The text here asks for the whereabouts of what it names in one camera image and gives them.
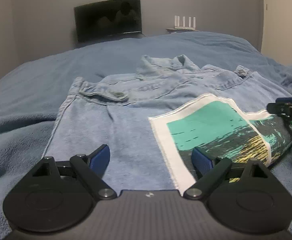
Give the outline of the white wifi router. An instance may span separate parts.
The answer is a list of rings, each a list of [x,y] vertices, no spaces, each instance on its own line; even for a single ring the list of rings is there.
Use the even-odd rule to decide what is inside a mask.
[[[196,30],[196,18],[186,16],[174,16],[174,28],[176,29],[195,29]]]

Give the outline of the blue fleece bed blanket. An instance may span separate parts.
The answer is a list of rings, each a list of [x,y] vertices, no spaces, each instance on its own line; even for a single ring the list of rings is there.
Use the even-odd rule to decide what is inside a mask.
[[[41,158],[73,80],[81,76],[98,82],[111,74],[133,73],[143,55],[181,54],[200,67],[247,67],[292,93],[292,64],[263,56],[243,38],[203,31],[126,38],[24,63],[0,79],[0,239],[10,232],[3,199]]]

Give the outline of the small shelf under router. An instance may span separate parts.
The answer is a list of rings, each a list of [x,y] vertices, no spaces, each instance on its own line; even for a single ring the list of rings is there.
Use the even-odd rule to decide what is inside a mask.
[[[195,29],[176,29],[176,28],[167,28],[168,33],[184,33],[184,32],[196,32]]]

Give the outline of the black monitor screen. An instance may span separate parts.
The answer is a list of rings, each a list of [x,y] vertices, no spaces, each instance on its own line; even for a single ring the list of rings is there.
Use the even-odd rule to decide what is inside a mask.
[[[77,41],[142,33],[141,0],[107,0],[74,8]]]

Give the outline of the light blue denim jacket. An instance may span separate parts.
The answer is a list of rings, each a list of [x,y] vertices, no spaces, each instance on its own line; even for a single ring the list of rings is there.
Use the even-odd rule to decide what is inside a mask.
[[[185,55],[143,56],[134,74],[97,83],[77,77],[60,106],[44,155],[57,161],[110,148],[104,180],[123,189],[185,191],[195,147],[212,158],[264,165],[292,144],[292,121],[266,111],[289,93],[243,66],[198,67]]]

